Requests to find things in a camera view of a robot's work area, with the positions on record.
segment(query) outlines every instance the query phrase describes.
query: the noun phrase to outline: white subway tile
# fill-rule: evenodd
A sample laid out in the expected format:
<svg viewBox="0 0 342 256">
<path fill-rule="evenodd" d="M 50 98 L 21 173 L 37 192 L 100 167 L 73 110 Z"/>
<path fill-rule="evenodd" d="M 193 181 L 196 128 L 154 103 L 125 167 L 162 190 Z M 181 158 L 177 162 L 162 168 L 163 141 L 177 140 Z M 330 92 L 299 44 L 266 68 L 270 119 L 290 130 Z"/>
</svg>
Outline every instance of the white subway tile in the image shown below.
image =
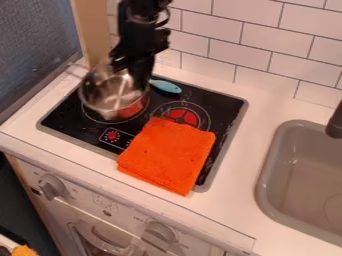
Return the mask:
<svg viewBox="0 0 342 256">
<path fill-rule="evenodd" d="M 214 0 L 173 0 L 171 6 L 202 13 L 211 13 L 211 4 Z"/>
<path fill-rule="evenodd" d="M 108 47 L 110 48 L 109 50 L 114 48 L 118 42 L 119 42 L 119 37 L 117 35 L 108 34 Z"/>
<path fill-rule="evenodd" d="M 170 41 L 171 48 L 175 50 L 207 56 L 209 43 L 207 38 L 173 30 Z"/>
<path fill-rule="evenodd" d="M 281 29 L 245 24 L 242 44 L 306 57 L 310 49 L 312 38 L 313 36 Z"/>
<path fill-rule="evenodd" d="M 342 78 L 341 77 L 338 81 L 337 88 L 342 89 Z"/>
<path fill-rule="evenodd" d="M 214 15 L 277 26 L 282 5 L 265 0 L 214 0 Z"/>
<path fill-rule="evenodd" d="M 107 16 L 107 26 L 108 32 L 111 34 L 118 34 L 118 26 L 117 26 L 117 17 L 116 16 Z"/>
<path fill-rule="evenodd" d="M 270 72 L 313 83 L 335 86 L 342 68 L 316 61 L 274 53 Z"/>
<path fill-rule="evenodd" d="M 325 0 L 278 0 L 278 1 L 323 8 Z"/>
<path fill-rule="evenodd" d="M 301 82 L 296 99 L 336 108 L 342 99 L 342 90 Z"/>
<path fill-rule="evenodd" d="M 242 22 L 205 14 L 183 12 L 183 31 L 238 43 Z"/>
<path fill-rule="evenodd" d="M 169 22 L 165 25 L 167 28 L 181 30 L 181 10 L 170 8 L 171 11 L 171 17 Z M 160 15 L 160 20 L 164 20 L 166 18 L 166 15 L 162 13 Z"/>
<path fill-rule="evenodd" d="M 342 13 L 285 4 L 281 28 L 342 39 Z"/>
<path fill-rule="evenodd" d="M 107 0 L 107 14 L 116 15 L 118 10 L 118 1 Z"/>
<path fill-rule="evenodd" d="M 180 55 L 179 51 L 167 49 L 157 54 L 156 62 L 162 65 L 180 68 Z"/>
<path fill-rule="evenodd" d="M 335 10 L 342 12 L 342 1 L 341 0 L 328 0 L 325 9 Z"/>
<path fill-rule="evenodd" d="M 211 40 L 209 56 L 232 64 L 267 70 L 271 53 L 247 46 Z"/>
<path fill-rule="evenodd" d="M 182 53 L 182 69 L 232 82 L 235 65 Z"/>
<path fill-rule="evenodd" d="M 235 82 L 286 97 L 293 97 L 298 80 L 238 67 Z"/>
<path fill-rule="evenodd" d="M 342 42 L 316 37 L 309 57 L 342 66 Z"/>
</svg>

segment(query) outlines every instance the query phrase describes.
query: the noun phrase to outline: blue object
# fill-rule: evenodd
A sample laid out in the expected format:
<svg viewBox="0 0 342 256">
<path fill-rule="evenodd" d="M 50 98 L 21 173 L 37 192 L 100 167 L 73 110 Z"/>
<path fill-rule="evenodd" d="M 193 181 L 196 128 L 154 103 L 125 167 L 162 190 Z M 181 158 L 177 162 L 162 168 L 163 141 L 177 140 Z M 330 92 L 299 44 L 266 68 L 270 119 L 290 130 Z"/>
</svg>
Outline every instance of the blue object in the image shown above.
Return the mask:
<svg viewBox="0 0 342 256">
<path fill-rule="evenodd" d="M 168 81 L 151 79 L 150 84 L 164 92 L 175 93 L 175 94 L 180 94 L 182 92 L 182 89 L 179 86 L 173 83 L 170 83 Z"/>
</svg>

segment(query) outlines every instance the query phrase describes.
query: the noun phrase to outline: gray sink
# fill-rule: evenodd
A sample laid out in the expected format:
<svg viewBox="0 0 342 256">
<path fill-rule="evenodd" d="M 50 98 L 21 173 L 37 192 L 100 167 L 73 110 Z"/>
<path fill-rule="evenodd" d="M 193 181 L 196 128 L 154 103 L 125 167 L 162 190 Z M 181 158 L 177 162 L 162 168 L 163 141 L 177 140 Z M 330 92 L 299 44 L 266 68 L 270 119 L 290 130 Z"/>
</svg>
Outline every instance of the gray sink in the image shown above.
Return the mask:
<svg viewBox="0 0 342 256">
<path fill-rule="evenodd" d="M 256 201 L 271 219 L 342 247 L 342 140 L 323 125 L 282 124 L 256 186 Z"/>
</svg>

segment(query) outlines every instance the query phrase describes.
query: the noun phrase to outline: window screen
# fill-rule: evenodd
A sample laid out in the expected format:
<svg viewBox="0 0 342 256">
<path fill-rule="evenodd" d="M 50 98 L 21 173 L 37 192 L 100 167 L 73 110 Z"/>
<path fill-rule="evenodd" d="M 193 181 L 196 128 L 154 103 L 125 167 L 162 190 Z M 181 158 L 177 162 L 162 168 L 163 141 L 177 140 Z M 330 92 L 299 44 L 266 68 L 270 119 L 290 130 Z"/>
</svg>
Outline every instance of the window screen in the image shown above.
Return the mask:
<svg viewBox="0 0 342 256">
<path fill-rule="evenodd" d="M 69 0 L 0 0 L 0 122 L 79 49 Z"/>
</svg>

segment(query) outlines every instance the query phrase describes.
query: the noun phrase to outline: knob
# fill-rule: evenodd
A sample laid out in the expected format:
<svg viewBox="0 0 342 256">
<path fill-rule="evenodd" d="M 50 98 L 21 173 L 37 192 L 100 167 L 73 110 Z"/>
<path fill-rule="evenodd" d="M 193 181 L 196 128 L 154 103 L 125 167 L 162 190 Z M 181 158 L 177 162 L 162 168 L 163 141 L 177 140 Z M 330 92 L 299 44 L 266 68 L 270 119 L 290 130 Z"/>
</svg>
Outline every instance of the knob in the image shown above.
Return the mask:
<svg viewBox="0 0 342 256">
<path fill-rule="evenodd" d="M 39 188 L 47 200 L 51 201 L 57 196 L 66 196 L 69 192 L 64 183 L 52 174 L 44 174 L 39 180 Z"/>
<path fill-rule="evenodd" d="M 171 244 L 177 241 L 176 235 L 172 229 L 157 221 L 148 223 L 147 228 L 142 235 L 142 239 L 164 252 L 167 252 Z"/>
<path fill-rule="evenodd" d="M 83 238 L 82 240 L 85 240 L 87 244 L 91 244 L 96 249 L 98 252 L 96 255 L 141 255 L 135 253 L 135 247 L 131 243 L 133 237 L 130 234 L 108 224 L 97 223 L 93 226 L 79 220 L 75 225 L 75 229 L 79 236 Z"/>
</svg>

